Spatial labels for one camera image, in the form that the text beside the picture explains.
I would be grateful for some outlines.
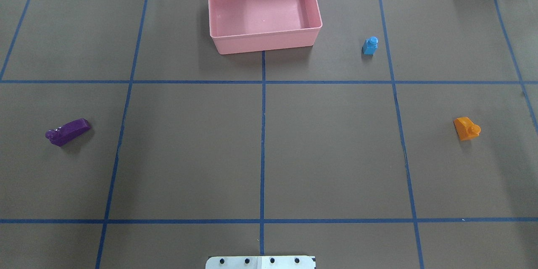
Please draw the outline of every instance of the pink plastic container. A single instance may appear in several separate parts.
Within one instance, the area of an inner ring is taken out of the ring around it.
[[[317,0],[208,0],[209,34],[220,54],[312,46]]]

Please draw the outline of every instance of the orange block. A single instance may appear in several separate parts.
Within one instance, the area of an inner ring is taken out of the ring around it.
[[[471,140],[480,135],[480,127],[473,123],[471,119],[467,118],[467,116],[455,119],[454,126],[458,132],[460,141]]]

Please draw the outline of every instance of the white bracket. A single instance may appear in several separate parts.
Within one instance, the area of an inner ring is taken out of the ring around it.
[[[315,269],[316,258],[309,256],[211,257],[206,269]]]

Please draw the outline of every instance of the purple toy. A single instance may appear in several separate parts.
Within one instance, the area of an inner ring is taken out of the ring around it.
[[[78,119],[63,125],[63,127],[48,130],[45,137],[49,139],[52,144],[63,146],[91,128],[92,127],[86,119]]]

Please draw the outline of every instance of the blue toy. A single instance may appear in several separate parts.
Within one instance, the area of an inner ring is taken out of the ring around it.
[[[363,54],[373,55],[377,50],[378,39],[376,37],[368,38],[363,44]]]

